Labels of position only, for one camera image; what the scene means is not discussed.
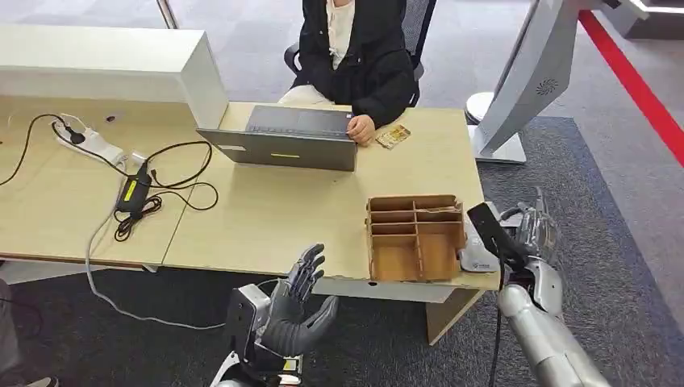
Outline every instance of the pants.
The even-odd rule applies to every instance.
[[[0,298],[11,299],[10,286],[2,279]],[[0,300],[0,377],[16,365],[19,365],[19,344],[12,322],[12,305]]]
[[[283,105],[335,105],[325,98],[313,85],[301,85],[290,89],[280,98]]]

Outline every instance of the carpet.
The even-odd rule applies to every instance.
[[[565,321],[616,386],[679,386],[684,339],[572,119],[540,117],[523,131],[528,162],[479,166],[486,198],[499,209],[531,201],[541,186],[561,228]],[[264,277],[162,269],[106,270],[99,289],[122,307],[194,324],[224,320],[232,287]],[[78,274],[15,285],[38,306],[44,328],[22,340],[27,377],[65,385],[208,385],[227,354],[221,330],[188,331],[120,316]],[[314,298],[313,304],[322,298]],[[22,335],[33,317],[16,310]],[[305,357],[307,385],[485,385],[496,310],[488,293],[434,347],[422,304],[345,298],[327,339]],[[535,385],[503,324],[497,385]]]

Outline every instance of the human hand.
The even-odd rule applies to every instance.
[[[357,144],[368,146],[375,136],[375,123],[367,114],[357,115],[347,126],[347,135]]]

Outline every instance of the white shirt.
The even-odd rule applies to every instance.
[[[335,6],[333,0],[327,0],[325,10],[327,12],[327,36],[332,55],[332,68],[337,70],[337,66],[340,65],[344,56],[347,55],[347,50],[349,50],[356,2],[352,0],[346,6]]]

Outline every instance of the cardboard box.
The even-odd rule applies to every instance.
[[[453,195],[370,198],[366,225],[375,281],[439,281],[457,275],[465,246],[463,205]]]

